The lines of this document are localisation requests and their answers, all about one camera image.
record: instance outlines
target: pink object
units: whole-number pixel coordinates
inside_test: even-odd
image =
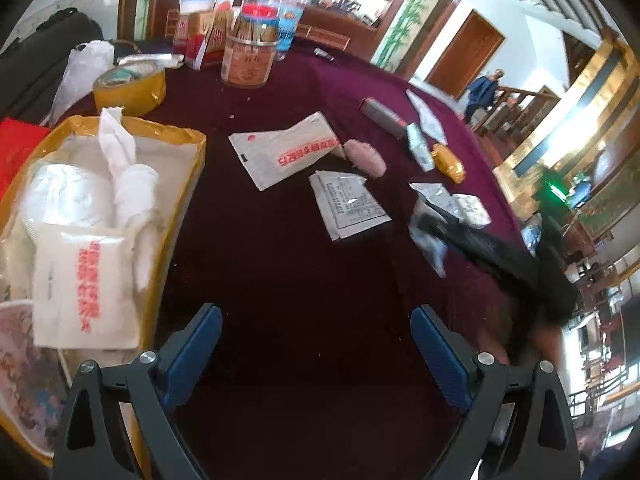
[[[370,144],[354,139],[347,140],[344,152],[356,168],[368,175],[378,178],[385,174],[386,162]]]

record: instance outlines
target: door frame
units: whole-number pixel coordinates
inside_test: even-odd
[[[458,99],[460,99],[460,97],[462,97],[466,91],[466,87],[469,85],[469,83],[471,83],[476,76],[478,76],[478,74],[482,71],[482,69],[484,68],[484,66],[488,63],[488,61],[492,58],[492,56],[495,54],[495,52],[500,48],[500,46],[504,43],[505,37],[504,35],[497,29],[494,27],[493,23],[489,22],[482,14],[480,14],[477,10],[475,9],[471,9],[471,12],[469,13],[469,15],[466,17],[466,20],[464,21],[464,23],[462,24],[462,26],[458,29],[458,31],[456,32],[456,35],[453,37],[453,39],[451,40],[451,42],[447,45],[446,49],[444,50],[444,52],[440,55],[440,57],[438,58],[437,62],[435,65],[433,65],[432,69],[429,71],[429,75],[424,79],[424,81],[426,83],[429,82],[429,78],[431,77],[431,74],[433,74],[435,72],[436,69],[438,69],[440,67],[440,65],[443,63],[444,58],[446,56],[446,54],[449,52],[450,49],[452,49],[456,38],[458,38],[460,36],[460,34],[462,32],[464,32],[465,27],[471,22],[472,19],[475,18],[479,18],[480,20],[482,20],[486,25],[488,25],[489,27],[491,27],[499,36],[499,41],[497,41],[495,43],[494,46],[492,46],[491,50],[489,51],[489,53],[484,56],[484,59],[482,60],[482,62],[480,63],[480,65],[478,66],[478,69],[473,72],[473,74],[468,78],[468,80],[465,82],[463,89],[460,91],[460,93],[457,96],[453,96],[454,99],[457,101]]]

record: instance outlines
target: roll of packing tape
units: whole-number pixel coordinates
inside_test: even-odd
[[[117,66],[94,82],[98,113],[102,108],[122,106],[123,115],[139,117],[157,107],[165,96],[164,66],[154,60]]]

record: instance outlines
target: wooden door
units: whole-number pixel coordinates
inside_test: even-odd
[[[425,81],[460,99],[503,41],[504,36],[472,10]]]

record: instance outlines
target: silver bolt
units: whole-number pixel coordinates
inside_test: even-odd
[[[549,361],[540,361],[540,369],[550,374],[554,371],[554,366]]]
[[[153,361],[156,360],[156,353],[152,352],[151,350],[147,351],[147,352],[142,352],[142,354],[140,354],[140,362],[143,365],[148,365],[151,364]]]
[[[478,354],[478,362],[482,363],[483,365],[490,366],[495,363],[495,357],[489,354],[489,352],[480,352]]]
[[[83,374],[89,373],[91,370],[95,368],[95,361],[85,361],[80,365],[80,371]]]

